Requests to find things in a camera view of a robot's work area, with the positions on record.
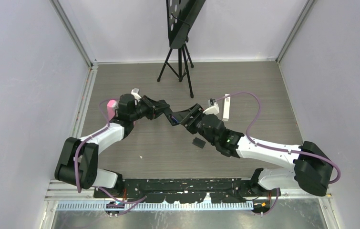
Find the white remote control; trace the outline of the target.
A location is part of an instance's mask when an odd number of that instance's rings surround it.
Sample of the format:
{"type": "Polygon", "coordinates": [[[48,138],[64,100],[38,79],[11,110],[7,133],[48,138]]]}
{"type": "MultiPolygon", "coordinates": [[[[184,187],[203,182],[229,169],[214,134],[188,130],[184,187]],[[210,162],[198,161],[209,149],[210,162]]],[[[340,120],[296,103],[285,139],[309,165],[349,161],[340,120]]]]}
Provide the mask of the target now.
{"type": "Polygon", "coordinates": [[[223,108],[223,121],[228,121],[230,117],[230,94],[225,94],[224,108],[223,108]]]}

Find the black remote battery cover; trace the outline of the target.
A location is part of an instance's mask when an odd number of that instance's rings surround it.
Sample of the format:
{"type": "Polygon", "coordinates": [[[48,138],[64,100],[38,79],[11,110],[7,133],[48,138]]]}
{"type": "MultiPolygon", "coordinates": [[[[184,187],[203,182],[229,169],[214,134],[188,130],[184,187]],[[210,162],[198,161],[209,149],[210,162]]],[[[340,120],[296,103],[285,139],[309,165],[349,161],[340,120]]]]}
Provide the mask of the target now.
{"type": "Polygon", "coordinates": [[[206,145],[206,142],[198,137],[194,138],[192,144],[203,149],[206,145]]]}

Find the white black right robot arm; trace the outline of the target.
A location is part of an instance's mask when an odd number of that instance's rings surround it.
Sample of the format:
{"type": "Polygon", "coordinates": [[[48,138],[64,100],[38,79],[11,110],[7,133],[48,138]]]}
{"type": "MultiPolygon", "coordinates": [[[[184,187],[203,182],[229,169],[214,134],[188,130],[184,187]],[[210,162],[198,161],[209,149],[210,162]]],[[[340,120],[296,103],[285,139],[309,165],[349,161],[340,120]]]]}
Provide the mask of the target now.
{"type": "Polygon", "coordinates": [[[323,197],[331,183],[333,165],[326,154],[313,142],[283,145],[252,138],[225,127],[217,117],[216,105],[204,110],[195,104],[187,110],[169,112],[172,125],[182,125],[192,134],[202,136],[222,155],[255,159],[279,166],[278,169],[258,168],[250,181],[250,191],[261,196],[268,190],[298,187],[323,197]]]}

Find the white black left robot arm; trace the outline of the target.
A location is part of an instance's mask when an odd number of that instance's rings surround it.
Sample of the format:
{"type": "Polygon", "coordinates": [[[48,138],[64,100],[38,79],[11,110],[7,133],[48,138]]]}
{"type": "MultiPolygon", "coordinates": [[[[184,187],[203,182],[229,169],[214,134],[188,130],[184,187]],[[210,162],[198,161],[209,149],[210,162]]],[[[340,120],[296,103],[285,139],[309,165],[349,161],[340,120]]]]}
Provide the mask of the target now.
{"type": "Polygon", "coordinates": [[[102,129],[84,137],[69,137],[65,140],[54,177],[76,186],[78,192],[91,187],[104,187],[111,197],[117,198],[124,190],[124,185],[120,182],[122,176],[100,169],[99,154],[125,139],[139,119],[157,119],[170,105],[165,100],[155,101],[136,93],[123,94],[111,102],[113,116],[108,118],[102,129]]]}

